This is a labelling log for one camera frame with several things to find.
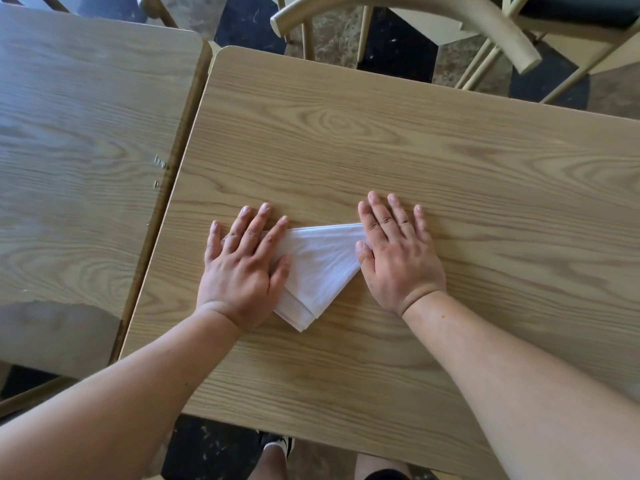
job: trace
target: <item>forearm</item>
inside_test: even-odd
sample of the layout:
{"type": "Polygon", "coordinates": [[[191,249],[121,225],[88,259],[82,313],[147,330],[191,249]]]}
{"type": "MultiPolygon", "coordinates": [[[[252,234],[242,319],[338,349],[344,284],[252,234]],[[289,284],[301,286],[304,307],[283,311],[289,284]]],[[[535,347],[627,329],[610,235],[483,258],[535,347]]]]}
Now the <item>forearm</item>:
{"type": "Polygon", "coordinates": [[[200,311],[7,423],[0,476],[139,479],[189,396],[240,335],[222,315],[200,311]]]}
{"type": "Polygon", "coordinates": [[[450,373],[512,480],[631,478],[638,406],[442,292],[404,316],[450,373]]]}

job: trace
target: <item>finger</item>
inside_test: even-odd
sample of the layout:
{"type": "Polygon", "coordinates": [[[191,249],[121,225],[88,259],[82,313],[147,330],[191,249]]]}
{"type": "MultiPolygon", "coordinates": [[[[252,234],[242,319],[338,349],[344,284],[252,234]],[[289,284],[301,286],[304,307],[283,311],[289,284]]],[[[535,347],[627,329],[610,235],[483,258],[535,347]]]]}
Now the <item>finger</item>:
{"type": "Polygon", "coordinates": [[[225,236],[225,243],[222,247],[225,254],[231,254],[238,248],[238,244],[240,244],[240,240],[242,239],[249,222],[251,222],[252,217],[253,209],[248,205],[245,205],[240,210],[238,217],[236,217],[236,221],[231,226],[231,230],[225,236]]]}
{"type": "Polygon", "coordinates": [[[413,216],[415,217],[415,234],[422,242],[428,244],[431,240],[427,228],[427,219],[424,217],[424,212],[420,205],[416,205],[413,208],[413,216]]]}
{"type": "Polygon", "coordinates": [[[389,242],[378,220],[373,215],[373,209],[367,202],[358,204],[358,214],[364,227],[364,233],[367,235],[367,240],[373,249],[377,250],[389,242]]]}
{"type": "Polygon", "coordinates": [[[262,235],[264,225],[267,224],[267,220],[270,215],[271,206],[265,202],[260,206],[258,215],[253,218],[251,224],[249,224],[249,227],[247,227],[242,239],[240,240],[240,244],[237,249],[240,254],[248,256],[253,255],[256,247],[258,247],[258,243],[260,242],[260,236],[262,235]]]}
{"type": "Polygon", "coordinates": [[[287,255],[278,259],[276,268],[273,270],[269,278],[269,296],[273,298],[273,302],[277,303],[284,291],[284,285],[289,278],[291,271],[291,258],[287,255]]]}
{"type": "Polygon", "coordinates": [[[281,217],[258,245],[255,257],[268,264],[275,256],[278,244],[286,234],[288,225],[289,219],[286,216],[281,217]]]}
{"type": "Polygon", "coordinates": [[[377,193],[373,191],[369,192],[369,203],[373,209],[373,215],[380,223],[380,227],[382,227],[382,230],[385,232],[389,242],[395,242],[402,239],[402,234],[400,233],[400,229],[398,229],[398,224],[396,224],[394,218],[391,217],[387,206],[380,200],[377,193]]]}
{"type": "Polygon", "coordinates": [[[373,278],[376,277],[376,261],[373,258],[373,251],[367,245],[366,242],[356,242],[356,253],[358,254],[358,262],[360,263],[360,269],[364,276],[364,281],[368,286],[373,282],[373,278]]]}
{"type": "Polygon", "coordinates": [[[396,218],[396,222],[400,227],[400,231],[402,231],[407,239],[415,240],[415,230],[413,229],[411,222],[409,222],[409,217],[406,216],[406,212],[400,203],[400,199],[398,199],[395,194],[389,194],[388,201],[391,206],[391,211],[394,213],[394,217],[396,218]]]}
{"type": "Polygon", "coordinates": [[[207,265],[213,261],[213,259],[220,256],[220,252],[222,252],[220,224],[218,224],[218,221],[213,221],[209,229],[209,237],[207,238],[207,249],[204,251],[204,264],[207,265]]]}

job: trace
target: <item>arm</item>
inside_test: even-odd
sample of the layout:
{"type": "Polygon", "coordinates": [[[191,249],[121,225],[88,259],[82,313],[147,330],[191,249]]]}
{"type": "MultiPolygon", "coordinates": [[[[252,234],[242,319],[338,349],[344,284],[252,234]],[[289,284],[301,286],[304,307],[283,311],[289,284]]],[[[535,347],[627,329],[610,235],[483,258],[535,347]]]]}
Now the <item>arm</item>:
{"type": "Polygon", "coordinates": [[[284,290],[288,258],[271,275],[269,261],[287,220],[259,242],[268,216],[245,207],[224,245],[213,223],[192,316],[0,428],[0,477],[138,480],[188,398],[284,290]]]}
{"type": "Polygon", "coordinates": [[[451,375],[507,475],[636,478],[638,405],[448,296],[422,210],[413,226],[389,203],[395,220],[375,194],[359,206],[372,248],[358,247],[367,284],[451,375]]]}

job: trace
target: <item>person's right arm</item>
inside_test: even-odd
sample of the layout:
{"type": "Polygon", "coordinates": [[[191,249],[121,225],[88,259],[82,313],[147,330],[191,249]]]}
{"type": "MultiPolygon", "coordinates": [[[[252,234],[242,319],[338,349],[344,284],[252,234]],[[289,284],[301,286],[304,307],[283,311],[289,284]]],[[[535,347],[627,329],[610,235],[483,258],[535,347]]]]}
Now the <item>person's right arm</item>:
{"type": "Polygon", "coordinates": [[[640,406],[483,320],[446,293],[419,206],[358,211],[371,247],[358,259],[373,297],[401,316],[451,375],[512,480],[631,479],[640,472],[640,406]]]}

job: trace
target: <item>triangular folded cloth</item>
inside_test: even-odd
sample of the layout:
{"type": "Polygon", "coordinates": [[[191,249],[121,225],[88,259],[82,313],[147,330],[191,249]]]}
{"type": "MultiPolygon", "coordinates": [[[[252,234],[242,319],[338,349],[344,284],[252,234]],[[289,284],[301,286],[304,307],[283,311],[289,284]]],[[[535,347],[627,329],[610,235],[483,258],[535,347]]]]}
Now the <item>triangular folded cloth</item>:
{"type": "Polygon", "coordinates": [[[291,272],[275,312],[303,331],[351,281],[360,265],[356,242],[365,241],[362,224],[290,229],[276,253],[291,257],[291,272]]]}

